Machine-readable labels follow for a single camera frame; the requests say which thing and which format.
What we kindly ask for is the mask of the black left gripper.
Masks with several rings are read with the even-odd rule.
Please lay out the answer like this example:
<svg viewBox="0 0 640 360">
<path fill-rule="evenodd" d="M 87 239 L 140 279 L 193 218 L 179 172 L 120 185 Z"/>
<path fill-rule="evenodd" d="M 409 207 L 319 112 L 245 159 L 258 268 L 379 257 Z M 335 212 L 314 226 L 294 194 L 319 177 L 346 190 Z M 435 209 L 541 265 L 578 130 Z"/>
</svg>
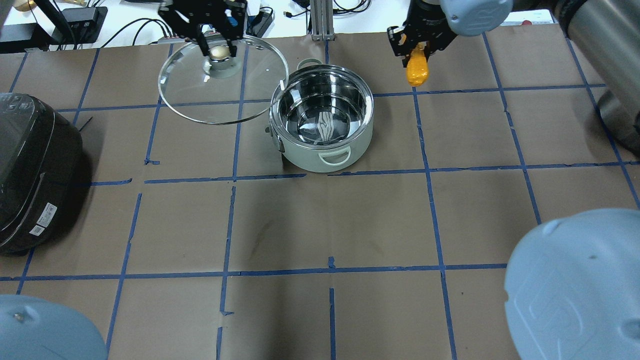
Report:
<svg viewBox="0 0 640 360">
<path fill-rule="evenodd" d="M 210 56 L 210 46 L 202 27 L 212 27 L 235 58 L 236 42 L 245 33 L 248 4 L 246 0 L 164 0 L 158 16 L 179 36 L 196 40 L 203 57 Z"/>
</svg>

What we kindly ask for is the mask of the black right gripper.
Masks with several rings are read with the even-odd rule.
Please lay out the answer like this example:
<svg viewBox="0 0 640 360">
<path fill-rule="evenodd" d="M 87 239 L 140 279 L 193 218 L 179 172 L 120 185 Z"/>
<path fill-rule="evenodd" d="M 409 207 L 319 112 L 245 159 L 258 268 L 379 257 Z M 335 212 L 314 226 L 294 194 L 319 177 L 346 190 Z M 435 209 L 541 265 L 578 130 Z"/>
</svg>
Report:
<svg viewBox="0 0 640 360">
<path fill-rule="evenodd" d="M 391 50 L 396 57 L 409 57 L 420 43 L 426 57 L 445 50 L 456 38 L 438 0 L 411 0 L 401 26 L 387 28 Z"/>
</svg>

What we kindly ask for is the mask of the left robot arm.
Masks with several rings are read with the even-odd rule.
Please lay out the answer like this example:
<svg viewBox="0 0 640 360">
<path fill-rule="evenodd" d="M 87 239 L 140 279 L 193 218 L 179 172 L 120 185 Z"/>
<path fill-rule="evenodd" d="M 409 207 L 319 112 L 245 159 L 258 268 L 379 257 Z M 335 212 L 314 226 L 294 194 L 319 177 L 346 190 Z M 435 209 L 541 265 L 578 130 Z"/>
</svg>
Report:
<svg viewBox="0 0 640 360">
<path fill-rule="evenodd" d="M 158 18 L 189 45 L 168 60 L 158 91 L 169 106 L 171 85 L 200 72 L 226 79 L 242 67 L 246 0 L 162 0 Z M 1 252 L 27 251 L 54 227 L 79 161 L 78 129 L 38 98 L 1 94 Z M 98 328 L 70 307 L 25 295 L 1 296 L 3 360 L 105 360 Z"/>
</svg>

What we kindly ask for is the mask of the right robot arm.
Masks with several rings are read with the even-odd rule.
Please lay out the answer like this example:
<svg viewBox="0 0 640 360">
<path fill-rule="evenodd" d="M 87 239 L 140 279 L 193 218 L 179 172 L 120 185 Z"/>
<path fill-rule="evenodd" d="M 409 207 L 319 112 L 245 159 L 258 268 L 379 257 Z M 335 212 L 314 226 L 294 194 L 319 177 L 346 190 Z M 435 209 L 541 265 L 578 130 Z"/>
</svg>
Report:
<svg viewBox="0 0 640 360">
<path fill-rule="evenodd" d="M 354 165 L 297 177 L 240 128 L 220 360 L 517 360 L 506 264 L 537 224 L 637 208 L 639 159 L 595 113 L 604 80 L 556 24 L 458 38 L 410 89 L 382 33 L 273 38 L 372 87 Z"/>
</svg>

